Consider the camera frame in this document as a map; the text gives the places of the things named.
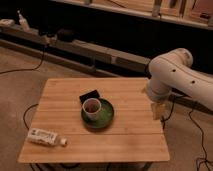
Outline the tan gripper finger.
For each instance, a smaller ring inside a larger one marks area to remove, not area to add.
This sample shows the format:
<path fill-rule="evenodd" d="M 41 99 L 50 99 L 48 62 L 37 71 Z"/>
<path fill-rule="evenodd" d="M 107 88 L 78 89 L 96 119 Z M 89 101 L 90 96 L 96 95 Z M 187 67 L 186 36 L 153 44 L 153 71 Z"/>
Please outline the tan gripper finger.
<path fill-rule="evenodd" d="M 166 105 L 164 103 L 152 103 L 151 108 L 153 112 L 153 119 L 158 120 L 165 113 Z"/>
<path fill-rule="evenodd" d="M 146 93 L 146 90 L 147 90 L 147 88 L 144 87 L 144 88 L 141 90 L 141 92 L 142 92 L 142 93 Z"/>

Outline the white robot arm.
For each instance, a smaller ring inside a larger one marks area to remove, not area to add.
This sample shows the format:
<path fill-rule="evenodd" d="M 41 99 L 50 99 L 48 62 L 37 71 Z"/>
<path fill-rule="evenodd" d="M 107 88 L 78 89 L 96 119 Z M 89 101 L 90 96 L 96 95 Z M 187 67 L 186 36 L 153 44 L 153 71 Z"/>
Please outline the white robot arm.
<path fill-rule="evenodd" d="M 148 69 L 151 78 L 144 91 L 152 101 L 153 119 L 165 112 L 165 101 L 175 88 L 213 111 L 213 77 L 191 69 L 192 54 L 185 48 L 177 48 L 153 58 Z"/>

